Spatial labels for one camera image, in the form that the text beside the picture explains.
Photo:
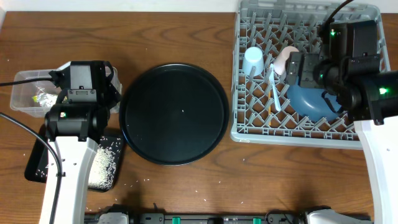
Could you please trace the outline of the pink cup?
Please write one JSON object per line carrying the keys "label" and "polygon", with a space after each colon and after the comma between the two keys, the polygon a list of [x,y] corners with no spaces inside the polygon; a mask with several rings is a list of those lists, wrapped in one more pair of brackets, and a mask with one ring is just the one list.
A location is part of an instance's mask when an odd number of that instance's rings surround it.
{"label": "pink cup", "polygon": [[282,49],[279,55],[274,60],[274,72],[281,76],[285,73],[285,63],[287,59],[290,57],[291,52],[299,52],[296,47],[288,46]]}

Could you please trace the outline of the light blue plastic spoon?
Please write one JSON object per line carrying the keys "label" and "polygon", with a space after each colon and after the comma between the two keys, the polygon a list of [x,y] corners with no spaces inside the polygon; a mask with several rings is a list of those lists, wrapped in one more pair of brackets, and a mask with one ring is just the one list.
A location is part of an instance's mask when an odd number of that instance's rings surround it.
{"label": "light blue plastic spoon", "polygon": [[275,71],[274,71],[274,64],[273,63],[271,63],[269,65],[269,71],[270,71],[269,83],[271,84],[271,87],[272,87],[272,94],[273,94],[275,109],[277,111],[280,111],[281,110],[281,105],[280,105],[279,96],[277,94],[277,88],[276,88],[276,84],[275,84],[275,80],[274,80]]}

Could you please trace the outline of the dark blue plate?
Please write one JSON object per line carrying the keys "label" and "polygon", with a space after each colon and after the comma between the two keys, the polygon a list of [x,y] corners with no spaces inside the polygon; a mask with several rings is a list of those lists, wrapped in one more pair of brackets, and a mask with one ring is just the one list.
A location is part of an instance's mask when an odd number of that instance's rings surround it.
{"label": "dark blue plate", "polygon": [[300,115],[307,116],[312,121],[326,118],[327,121],[336,119],[343,112],[338,113],[341,106],[336,101],[336,96],[325,94],[325,98],[335,110],[332,112],[326,101],[322,98],[323,89],[302,88],[298,85],[291,85],[287,90],[287,98],[290,100],[291,107]]}

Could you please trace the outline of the light blue cup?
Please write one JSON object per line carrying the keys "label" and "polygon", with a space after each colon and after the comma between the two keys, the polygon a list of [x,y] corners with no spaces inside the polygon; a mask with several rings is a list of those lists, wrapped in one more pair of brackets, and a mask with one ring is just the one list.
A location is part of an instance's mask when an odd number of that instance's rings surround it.
{"label": "light blue cup", "polygon": [[255,67],[254,76],[260,75],[264,70],[263,53],[258,47],[250,47],[244,53],[242,64],[243,73],[250,75],[253,67]]}

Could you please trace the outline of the yellow snack wrapper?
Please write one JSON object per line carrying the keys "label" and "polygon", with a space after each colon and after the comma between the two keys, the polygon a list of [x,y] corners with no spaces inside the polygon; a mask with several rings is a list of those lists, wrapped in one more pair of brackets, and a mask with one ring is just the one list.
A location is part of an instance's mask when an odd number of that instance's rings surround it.
{"label": "yellow snack wrapper", "polygon": [[49,93],[39,93],[32,97],[34,103],[38,103],[40,107],[51,108],[57,101],[58,96]]}

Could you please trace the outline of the wooden chopstick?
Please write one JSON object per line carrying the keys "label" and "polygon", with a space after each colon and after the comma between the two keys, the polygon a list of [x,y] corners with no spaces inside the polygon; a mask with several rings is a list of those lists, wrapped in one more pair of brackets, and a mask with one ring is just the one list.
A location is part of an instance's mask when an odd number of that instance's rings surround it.
{"label": "wooden chopstick", "polygon": [[[267,112],[268,112],[268,116],[271,116],[271,114],[272,114],[271,106],[272,106],[272,103],[273,103],[273,99],[272,99],[272,96],[271,96],[271,91],[269,91],[269,93],[268,93],[268,100],[270,101],[270,103],[269,103],[269,107],[268,107]],[[268,120],[268,126],[271,126],[271,119],[272,118],[267,119]]]}

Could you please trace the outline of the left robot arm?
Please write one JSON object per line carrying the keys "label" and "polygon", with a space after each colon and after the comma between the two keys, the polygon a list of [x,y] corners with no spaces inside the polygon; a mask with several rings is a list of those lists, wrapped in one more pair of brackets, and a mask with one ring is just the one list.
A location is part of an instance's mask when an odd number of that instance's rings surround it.
{"label": "left robot arm", "polygon": [[61,91],[45,115],[49,155],[39,222],[83,223],[90,170],[121,94],[109,61],[71,61],[49,74]]}

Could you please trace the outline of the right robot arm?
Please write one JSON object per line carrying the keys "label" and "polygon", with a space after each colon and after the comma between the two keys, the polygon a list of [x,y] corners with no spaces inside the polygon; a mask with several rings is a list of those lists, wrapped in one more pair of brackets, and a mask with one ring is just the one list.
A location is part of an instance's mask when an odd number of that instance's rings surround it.
{"label": "right robot arm", "polygon": [[397,223],[397,72],[380,71],[380,55],[290,52],[286,81],[335,95],[361,142],[373,195],[375,223]]}

